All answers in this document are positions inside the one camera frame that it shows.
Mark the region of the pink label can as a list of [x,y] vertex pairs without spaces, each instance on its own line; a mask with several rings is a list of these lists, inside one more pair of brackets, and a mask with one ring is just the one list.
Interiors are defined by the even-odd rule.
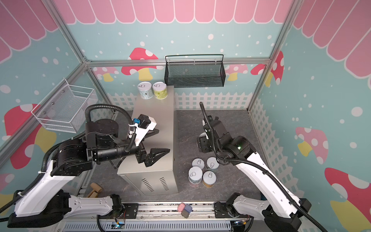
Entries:
[[204,160],[202,160],[200,158],[196,158],[192,161],[192,166],[193,167],[199,167],[200,169],[204,169],[205,168],[205,162],[204,162]]
[[192,187],[197,187],[203,180],[203,171],[200,167],[192,167],[188,171],[188,179]]

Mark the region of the teal label can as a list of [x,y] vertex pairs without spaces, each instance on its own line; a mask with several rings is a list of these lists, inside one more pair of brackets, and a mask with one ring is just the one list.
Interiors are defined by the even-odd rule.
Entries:
[[140,96],[144,100],[151,99],[154,96],[152,84],[150,82],[141,82],[137,86]]

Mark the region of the green label can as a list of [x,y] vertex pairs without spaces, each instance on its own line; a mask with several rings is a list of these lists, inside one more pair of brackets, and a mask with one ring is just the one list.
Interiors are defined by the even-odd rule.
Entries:
[[163,100],[168,96],[167,85],[164,82],[156,82],[152,85],[153,93],[156,99]]

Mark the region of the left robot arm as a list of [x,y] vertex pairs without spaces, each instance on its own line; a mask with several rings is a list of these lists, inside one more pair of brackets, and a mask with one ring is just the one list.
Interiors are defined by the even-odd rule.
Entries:
[[[128,136],[118,137],[119,125],[112,119],[93,121],[91,112],[108,109],[118,112],[128,121]],[[152,117],[140,115],[133,119],[123,108],[110,104],[93,104],[85,110],[85,131],[76,137],[51,147],[44,155],[35,180],[24,190],[16,192],[1,211],[14,207],[14,212],[1,219],[8,228],[42,228],[64,218],[95,214],[97,218],[119,219],[126,214],[119,195],[84,198],[63,191],[75,177],[102,162],[123,161],[135,156],[138,163],[150,167],[167,155],[168,148],[146,151],[143,140],[158,134]]]

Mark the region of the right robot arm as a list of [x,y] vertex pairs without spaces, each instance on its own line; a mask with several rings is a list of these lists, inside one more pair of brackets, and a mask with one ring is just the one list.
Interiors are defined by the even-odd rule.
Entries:
[[324,226],[309,215],[311,203],[297,197],[276,178],[247,138],[232,137],[218,117],[213,118],[206,113],[202,102],[200,108],[204,133],[197,138],[199,151],[213,152],[221,165],[236,166],[264,196],[264,199],[256,200],[234,193],[222,208],[214,208],[217,214],[227,214],[236,219],[249,216],[248,225],[239,220],[232,225],[233,229],[244,232],[251,229],[254,219],[263,220],[273,232],[296,232],[302,224],[301,217],[307,218],[320,231],[326,231]]

